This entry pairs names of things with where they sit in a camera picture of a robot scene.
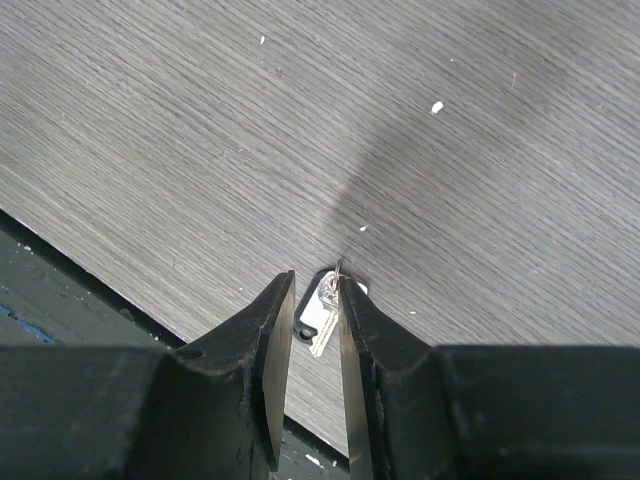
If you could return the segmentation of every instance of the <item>wood grain surface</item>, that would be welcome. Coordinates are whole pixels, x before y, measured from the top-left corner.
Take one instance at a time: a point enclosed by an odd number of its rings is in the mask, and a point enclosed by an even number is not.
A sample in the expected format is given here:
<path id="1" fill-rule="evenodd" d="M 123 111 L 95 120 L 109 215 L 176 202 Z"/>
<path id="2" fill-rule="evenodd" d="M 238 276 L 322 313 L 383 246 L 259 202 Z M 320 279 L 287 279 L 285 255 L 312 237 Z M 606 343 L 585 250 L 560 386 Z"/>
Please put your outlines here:
<path id="1" fill-rule="evenodd" d="M 640 343 L 636 0 L 0 9 L 2 208 L 184 339 L 347 250 L 431 343 Z M 287 413 L 345 451 L 339 365 Z"/>

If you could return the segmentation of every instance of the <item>white debris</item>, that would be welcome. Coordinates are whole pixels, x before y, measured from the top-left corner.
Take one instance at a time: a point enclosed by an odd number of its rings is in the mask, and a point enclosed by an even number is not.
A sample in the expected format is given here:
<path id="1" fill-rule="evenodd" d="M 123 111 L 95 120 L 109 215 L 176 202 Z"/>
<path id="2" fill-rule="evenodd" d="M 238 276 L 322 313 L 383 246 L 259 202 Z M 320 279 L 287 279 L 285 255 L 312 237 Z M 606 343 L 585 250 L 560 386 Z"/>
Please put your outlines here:
<path id="1" fill-rule="evenodd" d="M 324 468 L 322 465 L 320 465 L 320 460 L 318 460 L 316 457 L 312 457 L 308 453 L 305 455 L 305 457 L 307 457 L 307 460 L 309 460 L 311 463 L 315 463 L 320 468 Z"/>
<path id="2" fill-rule="evenodd" d="M 433 115 L 435 115 L 436 113 L 438 113 L 440 110 L 442 110 L 444 108 L 444 103 L 442 102 L 436 102 L 433 104 L 433 107 L 431 107 L 431 113 Z"/>

